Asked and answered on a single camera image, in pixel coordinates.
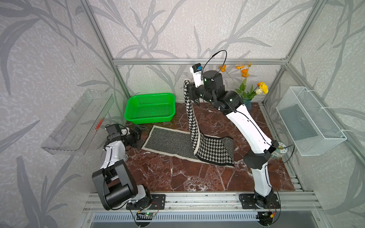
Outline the black white patterned scarf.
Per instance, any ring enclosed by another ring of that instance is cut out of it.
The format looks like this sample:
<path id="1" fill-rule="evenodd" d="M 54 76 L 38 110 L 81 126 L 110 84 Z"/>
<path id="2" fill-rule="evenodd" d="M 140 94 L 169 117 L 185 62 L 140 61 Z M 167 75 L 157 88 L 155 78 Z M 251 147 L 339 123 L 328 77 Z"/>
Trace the black white patterned scarf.
<path id="1" fill-rule="evenodd" d="M 189 98 L 189 84 L 190 81 L 186 79 L 183 87 L 189 132 L 154 125 L 142 149 L 192 162 L 234 167 L 233 139 L 228 136 L 204 135 L 200 131 L 193 104 Z"/>

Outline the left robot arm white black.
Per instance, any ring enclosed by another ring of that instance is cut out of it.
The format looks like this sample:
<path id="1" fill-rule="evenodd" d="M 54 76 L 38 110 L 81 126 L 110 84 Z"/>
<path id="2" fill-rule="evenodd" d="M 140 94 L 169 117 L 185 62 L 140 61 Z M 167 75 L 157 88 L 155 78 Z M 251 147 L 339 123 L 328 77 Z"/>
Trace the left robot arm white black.
<path id="1" fill-rule="evenodd" d="M 134 129 L 121 124 L 106 125 L 108 136 L 103 149 L 106 152 L 101 168 L 92 174 L 92 181 L 104 209 L 118 210 L 125 205 L 128 210 L 143 210 L 151 206 L 152 195 L 143 185 L 137 185 L 126 161 L 127 147 L 136 148 L 143 127 Z"/>

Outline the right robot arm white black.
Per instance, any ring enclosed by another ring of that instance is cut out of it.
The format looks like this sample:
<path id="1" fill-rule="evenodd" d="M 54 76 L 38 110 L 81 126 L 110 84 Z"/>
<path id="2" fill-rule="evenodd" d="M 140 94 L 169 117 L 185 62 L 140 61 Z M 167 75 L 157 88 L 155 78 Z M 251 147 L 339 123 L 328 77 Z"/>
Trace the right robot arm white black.
<path id="1" fill-rule="evenodd" d="M 192 66 L 190 71 L 194 81 L 185 82 L 188 100 L 193 100 L 196 104 L 200 99 L 210 102 L 235 124 L 250 145 L 249 152 L 244 156 L 244 162 L 253 174 L 253 201 L 258 208 L 267 208 L 273 203 L 275 196 L 269 179 L 268 161 L 279 143 L 264 134 L 236 92 L 225 90 L 220 72 L 203 71 L 200 64 Z"/>

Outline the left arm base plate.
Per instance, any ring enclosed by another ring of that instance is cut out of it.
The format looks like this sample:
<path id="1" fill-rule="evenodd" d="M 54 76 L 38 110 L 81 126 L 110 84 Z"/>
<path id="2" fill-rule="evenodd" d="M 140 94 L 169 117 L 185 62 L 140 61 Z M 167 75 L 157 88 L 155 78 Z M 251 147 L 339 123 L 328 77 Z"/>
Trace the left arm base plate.
<path id="1" fill-rule="evenodd" d="M 138 201 L 128 202 L 126 205 L 127 210 L 164 210 L 166 203 L 165 194 L 152 194 L 145 196 Z"/>

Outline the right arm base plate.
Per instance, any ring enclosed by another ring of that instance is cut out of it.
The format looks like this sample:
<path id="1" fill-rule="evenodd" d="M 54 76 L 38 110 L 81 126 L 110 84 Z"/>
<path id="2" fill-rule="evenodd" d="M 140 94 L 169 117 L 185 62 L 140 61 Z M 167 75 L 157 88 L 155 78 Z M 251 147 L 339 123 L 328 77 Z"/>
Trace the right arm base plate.
<path id="1" fill-rule="evenodd" d="M 241 202 L 243 209 L 281 209 L 281 203 L 278 195 L 273 192 L 270 192 L 266 197 L 263 197 L 256 192 L 243 193 L 239 195 L 239 201 Z"/>

